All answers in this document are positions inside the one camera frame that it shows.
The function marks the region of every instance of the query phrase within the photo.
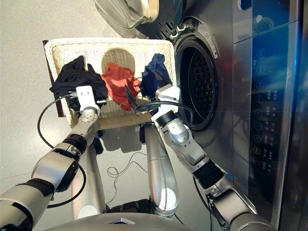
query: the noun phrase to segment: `door glass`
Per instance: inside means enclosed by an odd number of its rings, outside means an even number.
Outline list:
[[[124,29],[152,22],[158,15],[158,0],[94,0],[96,7]]]

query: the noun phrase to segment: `clothing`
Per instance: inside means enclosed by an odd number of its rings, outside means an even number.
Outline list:
[[[109,62],[106,67],[106,73],[101,75],[106,82],[108,95],[123,110],[129,111],[131,105],[125,92],[125,85],[131,90],[134,97],[138,95],[140,81],[134,77],[134,73],[127,67],[121,67],[115,63]]]
[[[84,69],[84,58],[81,55],[62,67],[50,91],[61,97],[68,94],[69,91],[76,91],[76,87],[87,85],[92,87],[95,100],[107,98],[108,89],[105,81],[101,79],[99,74],[95,73],[91,64],[88,64],[88,71]],[[66,101],[73,110],[80,110],[78,98],[68,97]]]
[[[164,65],[165,56],[163,54],[155,54],[149,65],[145,67],[142,73],[142,82],[140,84],[141,94],[155,99],[157,89],[172,84],[168,71]]]
[[[147,68],[152,72],[157,72],[164,81],[169,84],[172,84],[164,62],[165,56],[163,54],[154,54],[152,61],[149,62]]]

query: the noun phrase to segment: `wicker basket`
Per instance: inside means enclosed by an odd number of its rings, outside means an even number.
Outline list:
[[[47,60],[54,80],[58,77],[62,67],[83,55],[85,63],[92,64],[96,73],[103,74],[108,62],[128,67],[141,81],[144,66],[152,60],[155,53],[165,56],[165,66],[174,86],[176,74],[174,64],[174,50],[169,41],[128,38],[60,38],[50,40],[45,45]],[[147,102],[148,99],[138,94],[137,103]],[[62,100],[62,107],[71,127],[78,122],[77,114],[68,107],[66,100]],[[117,128],[149,121],[149,113],[136,116],[133,110],[124,111],[111,98],[101,109],[99,121],[101,129]]]

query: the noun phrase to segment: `washing machine door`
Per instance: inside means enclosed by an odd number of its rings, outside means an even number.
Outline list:
[[[186,0],[94,0],[99,13],[126,38],[167,39],[183,20]]]

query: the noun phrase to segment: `wire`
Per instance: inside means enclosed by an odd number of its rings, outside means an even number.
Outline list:
[[[208,196],[206,196],[206,200],[207,200],[208,207],[212,210],[210,199],[208,198]],[[210,226],[211,226],[211,231],[213,231],[213,216],[212,216],[212,214],[210,214]]]
[[[49,147],[51,147],[51,148],[53,148],[53,146],[43,137],[43,135],[42,135],[42,133],[41,133],[41,131],[40,131],[40,121],[41,121],[41,119],[42,119],[44,113],[46,112],[46,110],[47,110],[51,105],[53,105],[54,103],[58,102],[59,100],[65,98],[65,97],[67,97],[67,96],[69,96],[69,94],[67,94],[67,95],[65,95],[65,96],[62,96],[62,97],[60,97],[59,99],[56,99],[55,101],[53,101],[53,102],[51,102],[50,104],[48,104],[48,105],[44,108],[44,110],[41,112],[41,114],[39,115],[39,118],[38,118],[38,119],[39,119],[39,120],[38,120],[38,134],[39,134],[39,136],[41,137],[41,139],[45,142],[45,144],[47,144],[47,145],[48,145]]]
[[[201,195],[201,193],[200,193],[200,190],[199,190],[199,188],[198,188],[198,186],[197,186],[196,179],[195,179],[194,177],[192,177],[192,179],[193,179],[194,186],[196,187],[196,190],[197,190],[197,192],[198,192],[198,195],[199,195],[199,197],[200,197],[202,203],[204,204],[204,206],[206,207],[206,209],[208,210],[208,212],[209,212],[213,217],[216,218],[216,216],[215,216],[215,214],[213,213],[213,211],[207,206],[206,202],[204,201],[204,199],[203,199],[203,197],[202,197],[202,195]]]
[[[154,105],[163,105],[163,104],[167,104],[167,105],[173,105],[173,106],[177,106],[179,108],[183,108],[187,111],[190,112],[191,116],[190,116],[190,121],[189,121],[189,127],[192,126],[193,124],[193,110],[188,107],[188,106],[185,106],[181,103],[177,103],[177,102],[171,102],[171,101],[152,101],[152,102],[147,102],[147,103],[143,103],[143,104],[140,104],[138,105],[136,108],[135,108],[135,111],[151,111],[152,110],[152,106]]]
[[[115,199],[115,196],[116,196],[116,193],[117,193],[116,183],[117,183],[117,181],[118,181],[118,179],[119,179],[119,176],[121,176],[123,173],[125,173],[125,172],[128,170],[129,166],[130,166],[132,163],[135,163],[135,164],[138,165],[144,172],[148,173],[147,170],[145,170],[139,163],[137,163],[136,161],[131,161],[135,154],[147,155],[147,154],[144,154],[144,153],[141,153],[141,152],[135,152],[133,155],[131,155],[131,157],[130,157],[130,159],[129,159],[129,161],[128,161],[128,164],[126,165],[126,167],[125,167],[122,171],[118,171],[117,168],[114,167],[114,166],[108,167],[108,169],[107,169],[107,174],[108,174],[108,176],[111,177],[111,178],[115,178],[114,184],[113,184],[113,187],[114,187],[114,189],[115,189],[115,194],[114,194],[113,198],[112,198],[110,201],[108,201],[106,204],[112,202],[112,201]],[[112,173],[112,172],[110,171],[110,169],[114,169],[116,173]]]
[[[79,165],[79,169],[83,175],[83,183],[82,183],[82,186],[79,190],[79,192],[76,193],[75,196],[73,196],[72,198],[66,200],[66,201],[63,201],[61,203],[58,203],[58,204],[54,204],[54,205],[48,205],[47,208],[56,208],[56,207],[59,207],[59,206],[63,206],[67,203],[70,203],[71,201],[74,201],[83,191],[83,189],[85,188],[86,186],[86,181],[87,181],[87,177],[86,177],[86,173],[85,173],[85,170],[83,170],[83,168]]]
[[[178,221],[182,224],[182,225],[185,225],[180,218],[178,218],[178,216],[176,214],[174,214],[174,216],[176,217],[176,219],[178,219]]]

